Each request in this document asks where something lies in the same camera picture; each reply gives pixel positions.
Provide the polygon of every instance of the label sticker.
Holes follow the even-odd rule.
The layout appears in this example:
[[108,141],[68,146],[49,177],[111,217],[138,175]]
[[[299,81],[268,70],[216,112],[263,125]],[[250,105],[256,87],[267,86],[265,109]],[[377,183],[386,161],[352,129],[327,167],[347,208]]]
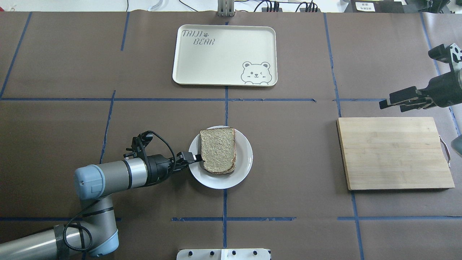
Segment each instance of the label sticker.
[[363,12],[375,12],[374,3],[356,2],[356,10]]

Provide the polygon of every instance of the white plate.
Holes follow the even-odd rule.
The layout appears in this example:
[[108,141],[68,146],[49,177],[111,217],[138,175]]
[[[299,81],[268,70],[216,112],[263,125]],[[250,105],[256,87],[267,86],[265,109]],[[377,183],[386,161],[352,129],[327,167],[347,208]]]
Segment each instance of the white plate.
[[182,25],[172,78],[182,85],[274,86],[276,33],[265,26]]
[[[227,126],[213,126],[207,129],[224,128]],[[189,151],[193,154],[201,153],[201,138],[197,135],[189,147]],[[201,166],[202,162],[196,162],[189,165],[189,169],[194,178],[203,185],[213,189],[227,189],[237,185],[249,174],[252,168],[254,154],[247,138],[238,130],[236,130],[236,168],[232,173],[224,175],[215,175],[207,172]]]

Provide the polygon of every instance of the metal bracket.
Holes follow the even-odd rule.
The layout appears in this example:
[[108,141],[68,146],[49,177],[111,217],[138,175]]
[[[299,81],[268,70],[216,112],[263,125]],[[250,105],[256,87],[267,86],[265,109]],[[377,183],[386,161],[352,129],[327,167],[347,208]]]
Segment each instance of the metal bracket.
[[218,16],[234,16],[234,0],[218,0]]
[[176,260],[271,260],[271,250],[264,248],[182,249]]

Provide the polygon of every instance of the light blue joint cap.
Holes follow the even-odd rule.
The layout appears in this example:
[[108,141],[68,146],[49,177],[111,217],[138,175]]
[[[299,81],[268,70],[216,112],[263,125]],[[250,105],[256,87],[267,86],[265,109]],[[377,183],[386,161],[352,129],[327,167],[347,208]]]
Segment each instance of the light blue joint cap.
[[459,156],[462,156],[462,136],[452,140],[451,147]]
[[104,243],[97,246],[95,249],[89,251],[91,257],[100,257],[114,252],[119,247],[119,230],[116,230],[115,233]]
[[74,187],[81,200],[99,198],[106,186],[103,171],[91,164],[78,168],[74,173]]

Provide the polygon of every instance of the black cable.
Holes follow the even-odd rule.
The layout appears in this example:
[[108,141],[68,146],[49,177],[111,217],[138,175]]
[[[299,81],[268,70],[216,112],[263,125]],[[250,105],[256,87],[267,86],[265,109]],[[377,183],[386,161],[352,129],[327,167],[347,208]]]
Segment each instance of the black cable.
[[308,5],[307,8],[305,8],[305,12],[311,12],[311,8],[313,6],[313,0],[311,0],[310,4]]
[[269,0],[263,0],[263,1],[261,1],[260,3],[258,3],[258,5],[255,7],[254,12],[257,11],[257,8],[258,8],[263,2],[266,2],[267,5],[268,5],[268,2],[269,2],[269,9],[270,9],[270,10],[273,8],[273,4],[271,3],[271,1],[269,1]]
[[311,0],[310,5],[308,5],[308,10],[306,10],[306,11],[307,12],[315,12],[315,6],[316,6],[316,9],[317,9],[317,4],[313,3],[313,0]]
[[443,1],[444,1],[444,0],[441,0],[441,2],[439,3],[438,8],[436,9],[437,12],[443,13],[443,7],[444,7],[445,5],[447,5],[447,4],[449,4],[449,2],[450,2],[450,1],[448,1],[443,7],[441,7],[441,5],[443,4]]
[[306,9],[308,9],[308,3],[307,3],[307,2],[301,2],[301,3],[298,5],[297,9],[295,9],[295,12],[298,11],[298,9],[300,8],[300,6],[301,6],[302,4],[305,4],[305,5],[306,5]]
[[[88,249],[90,249],[92,243],[93,243],[93,238],[91,236],[91,233],[90,231],[82,226],[82,225],[79,225],[79,224],[71,224],[72,221],[74,221],[74,219],[76,219],[78,216],[80,216],[84,211],[86,211],[87,209],[91,208],[92,206],[94,206],[96,203],[98,203],[99,200],[96,200],[95,202],[93,202],[92,204],[88,205],[87,207],[85,207],[84,209],[82,209],[82,211],[80,211],[77,215],[75,215],[73,218],[71,218],[67,224],[64,226],[64,229],[62,231],[62,239],[64,241],[64,244],[69,248],[69,249],[72,249],[74,251],[80,251],[80,252],[83,252],[83,251],[87,251]],[[67,242],[67,237],[66,237],[66,232],[67,232],[67,228],[76,228],[76,229],[82,229],[84,230],[87,234],[88,234],[88,237],[90,239],[90,242],[88,244],[87,247],[85,248],[76,248],[76,247],[73,247],[71,246],[68,242]]]
[[143,186],[140,186],[138,188],[141,188],[141,187],[149,187],[149,186],[152,186],[152,185],[157,185],[159,183],[162,183],[164,180],[168,179],[170,177],[170,175],[173,174],[173,170],[175,170],[175,166],[176,166],[176,156],[175,156],[175,153],[173,152],[173,149],[172,147],[169,145],[169,143],[167,143],[167,141],[165,141],[160,135],[158,135],[156,132],[154,131],[146,131],[147,133],[150,133],[150,134],[153,134],[155,136],[157,136],[157,138],[159,138],[161,141],[163,141],[165,143],[165,145],[167,145],[167,147],[169,148],[170,152],[172,153],[172,157],[173,157],[173,164],[172,164],[172,167],[170,168],[170,171],[167,173],[167,175],[165,176],[165,178],[161,179],[160,181],[158,182],[154,182],[154,183],[151,183],[151,184],[148,184],[148,185],[143,185]]
[[181,0],[178,0],[178,1],[180,1],[180,3],[184,4],[185,6],[187,6],[189,9],[192,9],[192,10],[198,12],[196,9],[194,9],[194,8],[188,6],[187,4],[183,3],[183,1],[181,1]]
[[300,2],[280,2],[280,3],[283,3],[283,4],[299,4]]

